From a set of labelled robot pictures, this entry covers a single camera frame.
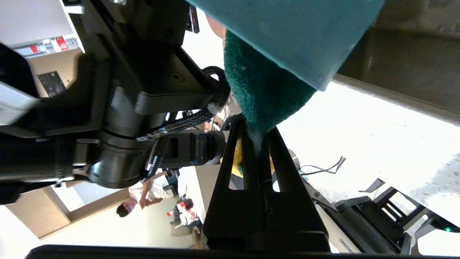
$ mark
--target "wall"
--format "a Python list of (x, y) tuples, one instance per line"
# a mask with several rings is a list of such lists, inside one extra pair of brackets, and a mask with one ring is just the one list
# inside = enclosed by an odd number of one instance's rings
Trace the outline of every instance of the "wall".
[(200, 183), (201, 197), (203, 199), (204, 210), (207, 212), (217, 176), (219, 175), (220, 165), (201, 165), (195, 168), (198, 182)]
[(109, 189), (90, 182), (81, 182), (73, 188), (84, 204), (90, 204), (118, 191), (118, 189)]
[(38, 238), (70, 224), (65, 205), (50, 187), (23, 193), (6, 207)]
[(143, 210), (136, 207), (125, 218), (120, 218), (115, 212), (117, 206), (113, 206), (57, 231), (43, 242), (66, 245), (189, 248), (194, 245), (191, 236), (170, 236), (170, 220), (166, 212), (175, 202), (176, 200), (171, 198)]
[(56, 188), (52, 186), (52, 188), (59, 197), (59, 199), (67, 207), (69, 212), (81, 208), (85, 205), (85, 203), (73, 187), (61, 186), (59, 188)]
[(78, 49), (72, 49), (50, 55), (40, 56), (32, 59), (27, 59), (32, 74), (34, 75), (35, 85), (40, 97), (48, 97), (48, 94), (43, 88), (43, 85), (38, 80), (36, 75), (57, 71), (64, 86), (69, 88), (75, 81), (77, 76), (76, 62), (82, 54)]
[(0, 42), (9, 47), (72, 33), (60, 0), (0, 1)]

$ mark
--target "red label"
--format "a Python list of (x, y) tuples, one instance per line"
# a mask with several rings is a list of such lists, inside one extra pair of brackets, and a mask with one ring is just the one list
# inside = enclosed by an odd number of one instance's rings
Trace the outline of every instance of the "red label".
[(61, 48), (62, 51), (69, 49), (69, 47), (65, 43), (65, 40), (64, 40), (63, 37), (56, 37), (56, 42), (57, 42), (57, 44), (59, 45), (59, 47)]
[(37, 46), (35, 46), (35, 45), (30, 46), (30, 50), (31, 50), (33, 53), (38, 53)]

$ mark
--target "man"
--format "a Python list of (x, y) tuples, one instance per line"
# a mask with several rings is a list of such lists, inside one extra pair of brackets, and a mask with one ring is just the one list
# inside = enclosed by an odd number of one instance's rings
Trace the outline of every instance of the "man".
[(165, 186), (174, 184), (174, 180), (168, 182), (165, 174), (165, 171), (157, 173), (148, 181), (138, 182), (129, 187), (130, 198), (118, 206), (116, 213), (123, 218), (131, 213), (137, 204), (141, 206), (141, 209), (144, 209), (152, 204), (159, 203), (163, 199), (173, 197), (174, 193), (171, 190), (165, 191), (163, 189)]

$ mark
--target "floor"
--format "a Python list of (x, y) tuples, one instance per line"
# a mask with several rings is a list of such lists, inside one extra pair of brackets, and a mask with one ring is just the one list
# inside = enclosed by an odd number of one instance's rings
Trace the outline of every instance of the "floor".
[[(451, 209), (460, 197), (458, 127), (331, 83), (278, 129), (301, 165), (328, 168), (341, 156), (347, 158), (337, 174), (308, 176), (329, 201), (363, 196), (358, 191), (381, 178), (389, 184), (369, 194), (371, 198), (391, 185), (442, 217), (458, 219)], [(408, 213), (411, 208), (404, 201), (400, 198), (397, 205)], [(460, 255), (457, 246), (447, 245), (460, 241), (460, 234), (439, 232), (420, 240), (420, 252)], [(438, 237), (435, 245), (431, 236)]]

